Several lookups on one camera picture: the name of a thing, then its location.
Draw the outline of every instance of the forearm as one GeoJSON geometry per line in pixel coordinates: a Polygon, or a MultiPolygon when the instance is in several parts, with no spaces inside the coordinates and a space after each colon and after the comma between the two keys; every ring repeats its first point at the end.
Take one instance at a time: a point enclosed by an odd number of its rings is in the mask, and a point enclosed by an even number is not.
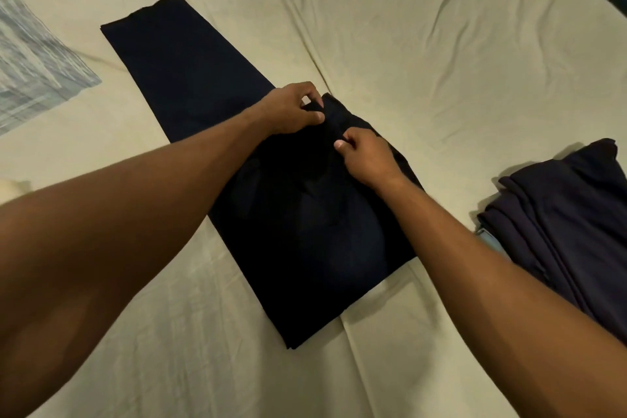
{"type": "Polygon", "coordinates": [[[245,111],[0,208],[0,414],[23,415],[74,373],[267,134],[245,111]]]}
{"type": "Polygon", "coordinates": [[[627,351],[409,181],[382,185],[475,357],[523,416],[624,416],[627,351]]]}

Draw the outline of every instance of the dark purple garment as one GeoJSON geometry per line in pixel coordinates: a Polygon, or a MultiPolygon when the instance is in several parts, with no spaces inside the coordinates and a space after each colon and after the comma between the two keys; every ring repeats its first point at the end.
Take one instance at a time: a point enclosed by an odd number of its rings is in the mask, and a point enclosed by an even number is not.
{"type": "Polygon", "coordinates": [[[479,215],[518,264],[627,343],[627,179],[612,139],[530,165],[479,215]]]}
{"type": "MultiPolygon", "coordinates": [[[[102,32],[171,142],[227,120],[274,88],[184,0],[161,0],[102,32]]],[[[324,113],[319,126],[259,145],[209,212],[290,348],[415,256],[392,212],[333,149],[346,129],[370,124],[330,94],[324,113]]]]}

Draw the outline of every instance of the person's left arm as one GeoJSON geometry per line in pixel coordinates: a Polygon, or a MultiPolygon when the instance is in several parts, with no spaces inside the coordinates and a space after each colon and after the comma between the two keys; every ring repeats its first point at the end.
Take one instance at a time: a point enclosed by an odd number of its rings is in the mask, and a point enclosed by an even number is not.
{"type": "Polygon", "coordinates": [[[324,121],[310,82],[193,137],[0,207],[0,416],[23,417],[76,372],[181,250],[263,139],[324,121]]]}

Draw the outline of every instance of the mattress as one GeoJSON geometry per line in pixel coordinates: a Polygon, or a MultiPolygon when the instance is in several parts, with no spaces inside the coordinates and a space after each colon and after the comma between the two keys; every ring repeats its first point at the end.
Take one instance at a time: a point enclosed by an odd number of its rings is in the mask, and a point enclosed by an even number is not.
{"type": "MultiPolygon", "coordinates": [[[[100,25],[156,0],[24,0],[101,84],[0,136],[41,188],[167,142],[100,25]]],[[[627,146],[627,20],[606,0],[187,0],[272,83],[376,122],[462,223],[493,179],[627,146]]],[[[625,161],[624,150],[619,160],[625,161]]],[[[508,417],[415,259],[297,350],[208,220],[41,417],[508,417]]]]}

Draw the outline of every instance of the hand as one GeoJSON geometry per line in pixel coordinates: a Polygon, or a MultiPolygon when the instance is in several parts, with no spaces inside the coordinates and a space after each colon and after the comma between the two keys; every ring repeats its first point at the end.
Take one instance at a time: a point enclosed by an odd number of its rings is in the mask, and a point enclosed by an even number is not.
{"type": "Polygon", "coordinates": [[[380,193],[384,184],[405,180],[383,137],[370,129],[349,128],[344,138],[349,142],[340,139],[333,146],[344,157],[349,173],[362,184],[380,193]]]}
{"type": "Polygon", "coordinates": [[[251,109],[268,122],[270,134],[291,134],[324,122],[323,113],[301,109],[304,96],[324,106],[314,84],[305,81],[273,89],[251,109]]]}

